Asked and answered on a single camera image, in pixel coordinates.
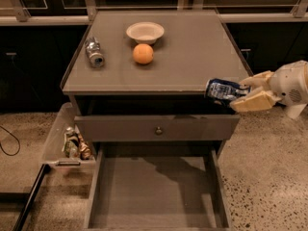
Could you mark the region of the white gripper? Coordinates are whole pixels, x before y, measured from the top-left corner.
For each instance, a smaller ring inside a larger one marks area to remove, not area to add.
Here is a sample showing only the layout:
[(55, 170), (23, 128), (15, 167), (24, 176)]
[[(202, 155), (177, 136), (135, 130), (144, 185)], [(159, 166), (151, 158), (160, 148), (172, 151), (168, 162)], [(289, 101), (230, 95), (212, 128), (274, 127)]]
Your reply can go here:
[(286, 106), (285, 113), (295, 119), (308, 105), (308, 63), (297, 61), (282, 65), (274, 73), (264, 71), (240, 82), (254, 90), (230, 103), (238, 112), (257, 112), (271, 109), (278, 101)]

